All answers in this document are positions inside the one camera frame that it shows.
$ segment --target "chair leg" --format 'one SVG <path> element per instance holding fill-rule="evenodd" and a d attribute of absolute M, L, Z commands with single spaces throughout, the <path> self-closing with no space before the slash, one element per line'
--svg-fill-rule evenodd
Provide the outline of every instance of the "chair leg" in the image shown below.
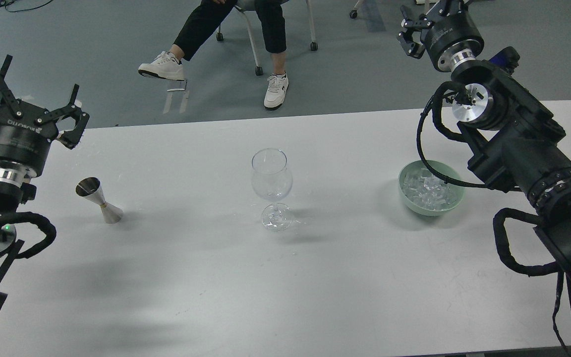
<path fill-rule="evenodd" d="M 254 74 L 263 75 L 263 69 L 261 68 L 261 63 L 259 62 L 259 57 L 257 56 L 257 48 L 256 48 L 256 45 L 254 42 L 254 34 L 252 34 L 252 26 L 250 24 L 250 20 L 248 20 L 248 16 L 246 16 L 245 11 L 242 11 L 238 7 L 235 7 L 235 8 L 244 17 L 244 20 L 245 20 L 246 25 L 248 27 L 248 37 L 250 38 L 250 45 L 252 48 L 252 56 L 254 56 L 254 64 L 256 66 L 254 69 Z"/>
<path fill-rule="evenodd" d="M 359 9 L 360 5 L 363 5 L 363 2 L 365 2 L 365 0 L 358 0 L 358 2 L 356 2 L 356 5 L 354 5 L 354 9 L 352 9 L 349 12 L 350 18 L 357 18 L 358 17 L 358 9 Z"/>
<path fill-rule="evenodd" d="M 224 34 L 222 34 L 222 25 L 220 25 L 217 28 L 217 33 L 215 34 L 215 39 L 217 39 L 217 42 L 224 41 Z"/>
<path fill-rule="evenodd" d="M 356 11 L 358 11 L 358 9 L 360 8 L 361 5 L 363 5 L 363 2 L 365 2 L 365 0 L 358 0 L 358 2 L 356 2 L 356 5 L 354 5 L 354 9 Z"/>
<path fill-rule="evenodd" d="M 315 51 L 319 49 L 319 45 L 317 45 L 317 32 L 314 29 L 314 16 L 312 14 L 312 0 L 305 0 L 308 4 L 308 20 L 310 22 L 310 36 L 311 36 L 311 43 L 310 43 L 310 50 Z"/>

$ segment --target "white sneaker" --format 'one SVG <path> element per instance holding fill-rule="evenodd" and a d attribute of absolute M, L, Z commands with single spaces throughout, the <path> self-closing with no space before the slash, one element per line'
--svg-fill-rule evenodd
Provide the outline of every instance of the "white sneaker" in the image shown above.
<path fill-rule="evenodd" d="M 286 99 L 288 86 L 287 74 L 273 74 L 268 77 L 268 90 L 263 106 L 269 111 L 273 111 L 281 106 Z"/>
<path fill-rule="evenodd" d="M 184 68 L 171 52 L 163 51 L 152 63 L 143 63 L 138 73 L 145 77 L 184 81 Z"/>

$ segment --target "shoe sole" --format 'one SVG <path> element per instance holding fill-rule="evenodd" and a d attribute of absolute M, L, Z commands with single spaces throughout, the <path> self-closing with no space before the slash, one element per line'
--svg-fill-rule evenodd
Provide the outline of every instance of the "shoe sole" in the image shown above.
<path fill-rule="evenodd" d="M 142 75 L 143 77 L 166 79 L 168 81 L 186 81 L 186 78 L 185 79 L 170 79 L 170 78 L 166 78 L 166 77 L 160 77 L 160 75 L 158 75 L 157 73 L 149 72 L 148 70 L 144 70 L 144 69 L 139 69 L 138 74 Z"/>
<path fill-rule="evenodd" d="M 279 107 L 281 107 L 283 105 L 283 103 L 279 104 L 276 107 L 272 107 L 272 108 L 268 108 L 267 106 L 263 106 L 263 108 L 266 108 L 269 111 L 276 111 L 277 109 L 279 109 Z"/>

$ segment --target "glass base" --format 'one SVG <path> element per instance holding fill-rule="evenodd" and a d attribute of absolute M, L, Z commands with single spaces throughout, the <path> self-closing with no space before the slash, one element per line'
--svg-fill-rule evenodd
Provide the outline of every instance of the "glass base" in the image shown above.
<path fill-rule="evenodd" d="M 269 231 L 279 232 L 294 222 L 294 215 L 290 212 L 290 208 L 283 203 L 273 203 L 261 213 L 261 222 Z"/>

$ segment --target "wine glass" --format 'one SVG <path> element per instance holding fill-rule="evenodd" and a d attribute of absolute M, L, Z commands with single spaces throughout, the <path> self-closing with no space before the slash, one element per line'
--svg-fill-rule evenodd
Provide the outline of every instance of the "wine glass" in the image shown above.
<path fill-rule="evenodd" d="M 270 231 L 283 231 L 294 221 L 290 208 L 277 201 L 292 189 L 292 172 L 283 151 L 263 149 L 252 156 L 252 189 L 261 198 L 271 201 L 261 213 L 263 226 Z"/>

